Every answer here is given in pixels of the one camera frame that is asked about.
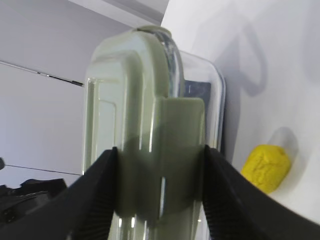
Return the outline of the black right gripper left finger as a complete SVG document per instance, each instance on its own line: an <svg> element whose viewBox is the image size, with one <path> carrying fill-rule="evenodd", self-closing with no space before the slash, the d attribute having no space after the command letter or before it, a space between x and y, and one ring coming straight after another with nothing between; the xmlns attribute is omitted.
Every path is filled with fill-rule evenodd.
<svg viewBox="0 0 320 240"><path fill-rule="evenodd" d="M0 222L2 240L106 240L116 201L118 150L105 150L54 199L14 221Z"/></svg>

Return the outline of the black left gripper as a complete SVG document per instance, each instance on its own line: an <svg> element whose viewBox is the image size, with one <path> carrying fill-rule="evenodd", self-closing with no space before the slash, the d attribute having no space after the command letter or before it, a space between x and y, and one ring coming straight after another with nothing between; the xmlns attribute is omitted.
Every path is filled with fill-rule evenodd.
<svg viewBox="0 0 320 240"><path fill-rule="evenodd" d="M12 223L41 208L67 189L64 179L28 179L18 188L0 186L0 221Z"/></svg>

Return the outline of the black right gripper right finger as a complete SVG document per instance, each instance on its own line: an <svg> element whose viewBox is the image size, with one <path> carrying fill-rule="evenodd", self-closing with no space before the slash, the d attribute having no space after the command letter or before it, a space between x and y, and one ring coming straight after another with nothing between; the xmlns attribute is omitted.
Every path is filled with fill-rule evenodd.
<svg viewBox="0 0 320 240"><path fill-rule="evenodd" d="M320 226L248 182L215 148L204 148L202 204L212 240L318 240Z"/></svg>

